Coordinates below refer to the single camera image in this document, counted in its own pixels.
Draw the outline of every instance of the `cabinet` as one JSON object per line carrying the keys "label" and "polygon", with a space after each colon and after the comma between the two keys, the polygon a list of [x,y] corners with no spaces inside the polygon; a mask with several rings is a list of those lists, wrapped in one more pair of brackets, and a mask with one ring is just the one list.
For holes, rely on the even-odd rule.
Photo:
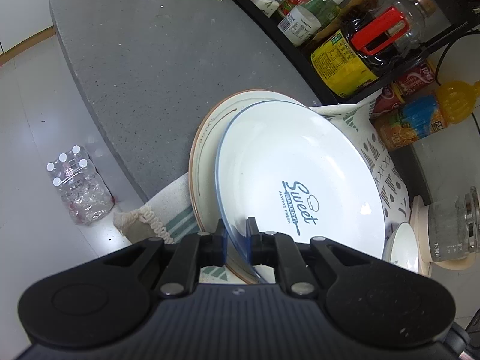
{"label": "cabinet", "polygon": [[4,52],[50,26],[49,0],[0,0],[0,42]]}

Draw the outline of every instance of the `kitchen counter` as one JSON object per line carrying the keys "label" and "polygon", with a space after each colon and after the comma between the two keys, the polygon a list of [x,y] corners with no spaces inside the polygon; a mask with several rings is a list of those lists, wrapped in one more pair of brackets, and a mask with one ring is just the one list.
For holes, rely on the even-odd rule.
{"label": "kitchen counter", "polygon": [[261,88],[321,105],[231,0],[50,0],[50,9],[81,96],[144,201],[188,170],[200,122],[225,97]]}

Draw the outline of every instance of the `orange juice bottle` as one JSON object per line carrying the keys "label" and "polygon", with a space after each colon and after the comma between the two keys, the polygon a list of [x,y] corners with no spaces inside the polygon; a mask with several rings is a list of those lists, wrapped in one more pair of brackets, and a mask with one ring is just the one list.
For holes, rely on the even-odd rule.
{"label": "orange juice bottle", "polygon": [[480,81],[473,85],[464,81],[450,81],[438,88],[437,102],[447,124],[459,123],[472,112],[480,96]]}
{"label": "orange juice bottle", "polygon": [[387,149],[393,151],[466,119],[479,95],[480,81],[473,85],[450,81],[436,95],[419,97],[380,116],[374,125]]}

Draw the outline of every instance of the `plate rim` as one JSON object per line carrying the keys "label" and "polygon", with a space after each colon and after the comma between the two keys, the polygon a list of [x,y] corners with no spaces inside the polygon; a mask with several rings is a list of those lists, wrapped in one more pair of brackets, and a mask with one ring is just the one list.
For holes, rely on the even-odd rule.
{"label": "plate rim", "polygon": [[[189,155],[189,161],[188,161],[188,187],[189,187],[189,195],[190,195],[190,202],[191,202],[191,206],[193,208],[193,214],[195,216],[195,219],[197,221],[197,224],[198,224],[198,227],[200,228],[201,231],[205,231],[205,226],[203,225],[202,221],[201,221],[201,218],[200,218],[200,214],[199,214],[199,211],[198,211],[198,206],[197,206],[197,202],[196,202],[196,199],[195,199],[195,196],[194,196],[194,180],[193,180],[193,165],[194,165],[194,154],[195,154],[195,149],[196,149],[196,146],[197,146],[197,142],[198,142],[198,138],[200,138],[200,133],[201,133],[201,130],[203,128],[203,126],[207,123],[208,119],[210,118],[210,116],[213,114],[213,112],[215,112],[215,110],[217,110],[217,108],[219,108],[224,102],[226,102],[228,99],[234,97],[234,96],[237,96],[237,95],[240,95],[242,93],[248,93],[248,92],[257,92],[257,91],[262,91],[262,92],[270,92],[270,93],[274,93],[274,94],[277,94],[277,95],[282,95],[282,96],[285,96],[285,97],[290,97],[284,93],[280,93],[280,92],[276,92],[276,91],[270,91],[268,89],[262,89],[262,88],[253,88],[253,89],[246,89],[244,91],[239,91],[239,92],[236,92],[234,94],[231,94],[230,96],[228,97],[225,97],[224,99],[220,100],[217,104],[215,104],[209,111],[208,113],[205,115],[205,117],[202,119],[200,125],[198,126],[197,128],[197,131],[195,132],[195,136],[193,138],[193,142],[191,144],[191,148],[190,148],[190,155]],[[262,100],[261,102],[264,102],[264,101],[283,101],[283,100]],[[256,284],[255,282],[252,282],[249,278],[247,277],[244,277],[242,276],[239,272],[237,272],[235,269],[232,269],[232,267],[227,264],[227,262],[225,263],[225,267],[227,267],[228,269],[230,269],[230,271],[235,275],[237,276],[237,278],[239,278],[240,280],[243,280],[244,282],[246,282],[247,284]]]}
{"label": "plate rim", "polygon": [[[230,224],[225,220],[225,210],[224,210],[224,207],[223,207],[223,204],[219,198],[219,195],[220,195],[220,191],[219,191],[219,181],[218,181],[218,166],[219,166],[219,159],[220,159],[220,150],[222,148],[222,145],[223,145],[223,141],[225,139],[225,136],[228,132],[228,130],[230,129],[230,126],[234,123],[234,121],[241,115],[243,114],[244,112],[246,112],[249,108],[252,108],[254,107],[255,105],[258,105],[258,104],[262,104],[262,103],[271,103],[271,102],[276,102],[276,103],[288,103],[284,100],[264,100],[264,101],[261,101],[261,102],[258,102],[258,103],[255,103],[255,104],[252,104],[252,105],[249,105],[248,107],[245,107],[244,109],[242,109],[238,114],[236,114],[232,120],[229,122],[228,126],[226,126],[226,129],[224,131],[224,133],[222,134],[222,138],[220,139],[220,142],[218,144],[218,148],[217,148],[217,156],[215,158],[215,193],[217,194],[217,202],[218,202],[218,207],[220,209],[220,214],[222,215],[222,219],[223,219],[223,222],[225,224],[225,228],[227,230],[227,233],[229,233],[229,235],[232,233],[232,229],[230,227]],[[315,112],[314,110],[310,109],[309,107],[305,107],[304,105],[302,106],[301,104],[296,104],[296,103],[291,103],[291,104],[295,104],[295,105],[299,105],[301,107],[304,107],[306,109],[308,109],[310,112],[313,112],[316,116],[320,116],[321,118],[325,119],[322,115],[318,114],[317,112]],[[350,141],[350,139],[344,134],[342,133],[342,131],[340,131],[340,129],[333,125],[332,123],[330,123],[330,125],[332,127],[334,127],[335,129],[338,130],[338,132],[340,132],[340,134],[342,134],[345,139],[349,142],[349,144],[351,145],[351,147],[355,150],[355,152],[358,154],[358,157],[359,159],[361,160],[361,163],[364,164],[369,176],[371,177],[371,180],[373,182],[373,185],[375,185],[375,181],[374,181],[374,177],[373,175],[371,174],[371,171],[368,169],[367,165],[365,164],[365,161],[363,161],[362,159],[362,156],[360,155],[360,153],[358,152],[357,148],[352,144],[352,142]],[[377,196],[378,196],[378,203],[379,203],[379,206],[382,207],[382,201],[380,199],[380,194],[378,192],[378,189],[375,185],[375,191],[377,192]],[[382,215],[382,222],[383,222],[383,239],[385,240],[385,217]],[[230,236],[230,239],[232,240],[232,243],[234,244],[234,247],[235,249],[237,249],[237,251],[239,252],[240,255],[243,255],[243,248],[239,248],[239,245],[237,243],[237,240],[234,239],[234,237],[231,237]],[[381,256],[380,257],[377,257],[377,258],[382,258],[382,255],[383,255],[383,251],[385,250],[385,242],[383,243],[383,250],[382,250],[382,253],[381,253]]]}
{"label": "plate rim", "polygon": [[[194,180],[193,180],[193,173],[192,173],[193,165],[194,165],[194,153],[195,153],[195,148],[196,148],[196,146],[197,146],[198,138],[200,137],[200,132],[201,132],[203,126],[205,125],[205,123],[207,123],[210,115],[212,115],[213,112],[214,112],[217,108],[219,108],[220,105],[222,105],[224,102],[226,102],[228,99],[230,99],[230,98],[232,98],[232,97],[234,97],[234,96],[240,95],[240,94],[242,94],[242,93],[256,92],[256,91],[270,92],[270,93],[275,93],[275,94],[277,94],[277,95],[282,95],[282,96],[285,96],[285,97],[290,97],[290,96],[288,96],[288,95],[286,95],[286,94],[283,94],[283,93],[280,93],[280,92],[270,91],[270,90],[268,90],[268,89],[259,89],[259,88],[257,88],[257,89],[246,89],[246,90],[244,90],[244,91],[236,92],[236,93],[234,93],[234,94],[232,94],[232,95],[230,95],[230,96],[228,96],[228,97],[225,97],[224,99],[220,100],[217,104],[215,104],[215,105],[210,109],[210,111],[208,111],[208,113],[205,115],[205,117],[202,119],[200,125],[198,126],[197,131],[196,131],[196,133],[195,133],[195,136],[194,136],[194,138],[193,138],[193,142],[192,142],[191,147],[190,147],[190,156],[189,156],[189,159],[188,159],[188,187],[189,187],[190,202],[191,202],[191,206],[192,206],[192,208],[193,208],[193,213],[194,213],[195,218],[196,218],[196,220],[197,220],[198,226],[200,227],[200,229],[201,229],[202,231],[205,231],[205,227],[203,226],[203,223],[202,223],[202,221],[201,221],[201,219],[200,219],[200,214],[199,214],[199,212],[198,212],[197,203],[196,203],[196,200],[195,200],[195,197],[194,197],[194,193],[193,193],[193,190],[194,190]],[[262,101],[259,102],[259,103],[263,103],[263,102],[265,102],[265,101],[282,101],[282,102],[284,102],[284,103],[288,103],[288,102],[286,102],[286,101],[284,101],[284,100],[262,100]],[[301,104],[301,103],[300,103],[300,104],[297,104],[297,105],[302,105],[303,107],[308,108],[307,106],[305,106],[305,105],[303,105],[303,104]],[[223,136],[224,136],[224,134],[225,134],[225,131],[224,131],[224,133],[222,134],[222,138],[220,139],[220,144],[221,144],[222,141],[223,141]]]}

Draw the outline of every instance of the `dish towel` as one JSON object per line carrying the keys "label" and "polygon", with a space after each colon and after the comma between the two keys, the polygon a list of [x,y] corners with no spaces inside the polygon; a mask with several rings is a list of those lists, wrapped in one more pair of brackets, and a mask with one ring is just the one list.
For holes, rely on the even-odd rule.
{"label": "dish towel", "polygon": [[[410,217],[407,188],[396,171],[385,145],[369,117],[378,93],[357,104],[326,105],[311,109],[334,124],[361,154],[377,185],[385,217],[385,241],[393,230]],[[131,212],[116,212],[114,226],[132,243],[157,236],[165,243],[179,242],[200,231],[191,206],[188,173],[162,189],[145,205]],[[224,267],[201,269],[201,283],[243,284]]]}

